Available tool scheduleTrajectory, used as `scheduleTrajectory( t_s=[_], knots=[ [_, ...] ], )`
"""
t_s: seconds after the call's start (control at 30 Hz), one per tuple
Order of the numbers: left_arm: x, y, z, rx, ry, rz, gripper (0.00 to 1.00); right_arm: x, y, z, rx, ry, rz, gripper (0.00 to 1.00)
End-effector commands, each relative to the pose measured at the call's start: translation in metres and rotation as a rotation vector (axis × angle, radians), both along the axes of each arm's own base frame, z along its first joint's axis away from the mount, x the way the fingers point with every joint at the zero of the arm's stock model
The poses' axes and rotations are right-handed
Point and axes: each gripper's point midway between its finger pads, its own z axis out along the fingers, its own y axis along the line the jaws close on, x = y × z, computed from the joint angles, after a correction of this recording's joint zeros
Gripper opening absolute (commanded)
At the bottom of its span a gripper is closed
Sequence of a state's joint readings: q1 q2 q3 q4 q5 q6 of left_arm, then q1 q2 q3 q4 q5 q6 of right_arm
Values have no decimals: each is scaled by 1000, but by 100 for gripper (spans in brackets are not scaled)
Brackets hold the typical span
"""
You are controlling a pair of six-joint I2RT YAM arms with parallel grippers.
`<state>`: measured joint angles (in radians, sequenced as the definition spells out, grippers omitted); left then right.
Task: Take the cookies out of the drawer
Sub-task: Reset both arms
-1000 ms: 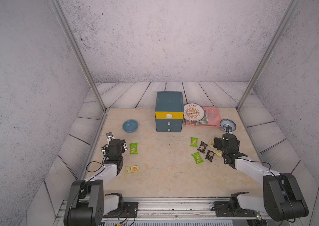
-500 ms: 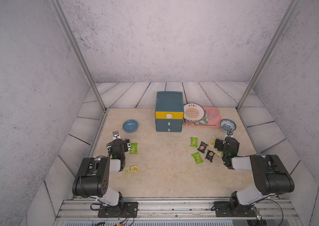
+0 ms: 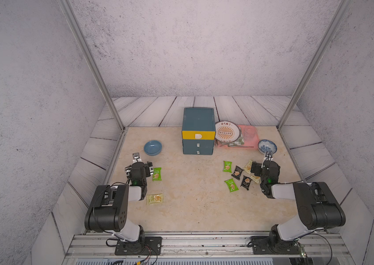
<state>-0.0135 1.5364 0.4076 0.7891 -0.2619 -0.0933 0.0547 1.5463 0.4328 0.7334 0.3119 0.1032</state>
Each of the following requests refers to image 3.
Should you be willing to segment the black cookie packet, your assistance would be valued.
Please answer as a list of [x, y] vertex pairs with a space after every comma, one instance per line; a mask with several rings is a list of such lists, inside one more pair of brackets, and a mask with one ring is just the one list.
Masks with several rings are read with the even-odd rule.
[[243, 171], [244, 170], [241, 167], [236, 166], [231, 176], [237, 180], [240, 180]]
[[241, 187], [245, 188], [246, 190], [250, 189], [252, 179], [248, 176], [244, 176], [241, 182]]

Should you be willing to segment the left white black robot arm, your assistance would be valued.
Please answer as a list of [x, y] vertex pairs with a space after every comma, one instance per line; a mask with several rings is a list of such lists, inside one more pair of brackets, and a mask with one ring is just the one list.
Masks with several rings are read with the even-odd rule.
[[140, 244], [144, 242], [144, 229], [128, 219], [128, 203], [145, 199], [153, 164], [136, 160], [125, 172], [128, 183], [97, 186], [84, 226], [89, 231], [108, 233], [121, 241]]

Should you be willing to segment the teal drawer cabinet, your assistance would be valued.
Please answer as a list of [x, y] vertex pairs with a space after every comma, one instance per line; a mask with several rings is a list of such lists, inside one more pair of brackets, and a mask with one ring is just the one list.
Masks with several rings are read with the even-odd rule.
[[182, 151], [185, 155], [212, 155], [216, 122], [213, 108], [184, 108]]

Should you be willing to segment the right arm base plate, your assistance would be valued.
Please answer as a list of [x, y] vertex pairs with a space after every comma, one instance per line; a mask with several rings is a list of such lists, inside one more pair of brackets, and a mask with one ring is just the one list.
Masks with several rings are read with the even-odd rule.
[[254, 255], [300, 255], [296, 241], [283, 241], [278, 238], [252, 236], [246, 247], [252, 248]]

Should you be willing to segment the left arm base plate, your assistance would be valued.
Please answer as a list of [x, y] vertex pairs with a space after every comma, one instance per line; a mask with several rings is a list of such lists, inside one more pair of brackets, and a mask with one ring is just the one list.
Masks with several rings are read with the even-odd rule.
[[115, 247], [116, 256], [148, 256], [161, 254], [162, 237], [146, 236], [136, 242], [117, 241]]

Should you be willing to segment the green cookie packet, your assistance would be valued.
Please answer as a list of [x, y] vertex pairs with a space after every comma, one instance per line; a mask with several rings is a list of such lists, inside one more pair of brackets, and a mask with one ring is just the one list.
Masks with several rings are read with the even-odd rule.
[[223, 172], [232, 173], [232, 162], [231, 161], [223, 161], [223, 162], [224, 162]]
[[231, 179], [226, 180], [226, 181], [224, 181], [224, 182], [225, 182], [225, 184], [227, 185], [227, 187], [228, 187], [230, 193], [239, 190], [238, 187], [237, 187], [237, 185], [236, 185], [236, 183], [235, 183], [235, 181], [234, 181], [234, 179], [231, 178]]
[[153, 181], [161, 181], [161, 168], [160, 167], [154, 168]]

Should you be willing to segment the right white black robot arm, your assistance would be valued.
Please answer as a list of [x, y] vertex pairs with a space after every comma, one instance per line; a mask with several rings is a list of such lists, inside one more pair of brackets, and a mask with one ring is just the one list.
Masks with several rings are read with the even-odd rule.
[[279, 183], [280, 169], [272, 160], [253, 162], [251, 166], [251, 173], [260, 177], [260, 188], [267, 198], [295, 201], [297, 206], [296, 216], [272, 227], [265, 239], [271, 247], [292, 244], [317, 230], [345, 225], [346, 215], [327, 183]]

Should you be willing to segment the pale yellow cookie packet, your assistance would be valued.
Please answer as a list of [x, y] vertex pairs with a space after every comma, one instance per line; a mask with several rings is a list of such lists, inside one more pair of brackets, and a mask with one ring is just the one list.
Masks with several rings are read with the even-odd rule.
[[243, 169], [246, 174], [251, 174], [252, 164], [253, 164], [253, 160], [249, 160], [247, 164], [244, 166]]
[[261, 183], [261, 178], [259, 176], [251, 176], [251, 179], [257, 183], [257, 184], [260, 184]]
[[147, 195], [147, 204], [162, 204], [164, 202], [164, 194], [148, 194]]

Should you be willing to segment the yellow top drawer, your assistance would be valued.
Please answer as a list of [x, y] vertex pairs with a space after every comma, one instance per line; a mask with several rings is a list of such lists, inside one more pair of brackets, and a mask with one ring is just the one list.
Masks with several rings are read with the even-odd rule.
[[214, 140], [215, 135], [215, 131], [182, 131], [182, 138], [191, 140]]

